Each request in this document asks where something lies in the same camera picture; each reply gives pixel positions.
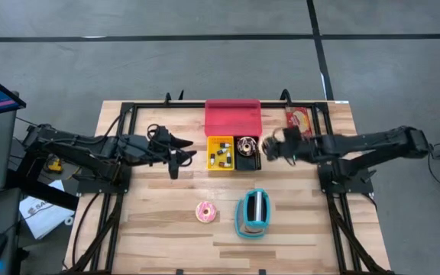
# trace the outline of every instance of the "donut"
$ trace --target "donut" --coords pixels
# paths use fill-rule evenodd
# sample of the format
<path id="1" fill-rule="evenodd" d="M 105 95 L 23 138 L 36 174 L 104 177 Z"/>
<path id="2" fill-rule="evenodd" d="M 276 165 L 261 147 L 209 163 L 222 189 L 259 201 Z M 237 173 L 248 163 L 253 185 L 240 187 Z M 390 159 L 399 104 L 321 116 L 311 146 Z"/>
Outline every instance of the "donut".
<path id="1" fill-rule="evenodd" d="M 211 202 L 200 202 L 196 206 L 196 218 L 200 222 L 212 222 L 217 215 L 217 208 Z"/>

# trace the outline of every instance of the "wooden table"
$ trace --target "wooden table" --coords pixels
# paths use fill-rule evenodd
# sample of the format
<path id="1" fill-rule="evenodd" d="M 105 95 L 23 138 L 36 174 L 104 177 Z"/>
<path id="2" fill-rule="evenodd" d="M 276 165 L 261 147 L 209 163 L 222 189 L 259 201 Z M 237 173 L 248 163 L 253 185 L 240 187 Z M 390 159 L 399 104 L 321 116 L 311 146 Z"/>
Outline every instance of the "wooden table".
<path id="1" fill-rule="evenodd" d="M 121 103 L 103 103 L 96 134 L 106 131 Z M 356 134 L 349 104 L 329 102 L 328 106 L 334 132 Z M 263 136 L 286 127 L 283 108 L 263 109 L 261 114 Z M 165 125 L 178 138 L 193 141 L 187 149 L 198 153 L 191 166 L 180 169 L 178 180 L 170 180 L 167 166 L 162 164 L 133 169 L 121 213 L 113 274 L 174 273 L 176 269 L 184 269 L 186 274 L 258 273 L 259 269 L 267 273 L 338 273 L 327 201 L 319 190 L 315 166 L 298 162 L 291 167 L 284 160 L 267 162 L 263 155 L 261 171 L 209 173 L 205 168 L 204 116 L 203 108 L 139 109 L 135 134 L 145 135 L 152 123 Z M 263 239 L 246 240 L 235 233 L 235 205 L 254 188 L 269 194 L 271 221 Z M 97 198 L 83 222 L 77 257 L 95 237 L 102 197 Z M 86 195 L 79 201 L 66 253 L 68 266 L 77 224 L 91 198 Z M 204 200 L 218 209 L 210 224 L 195 217 L 196 205 Z M 349 194 L 348 200 L 358 239 L 380 266 L 390 269 L 374 206 L 357 194 Z M 343 242 L 351 268 L 345 238 Z M 105 240 L 101 268 L 107 246 Z"/>

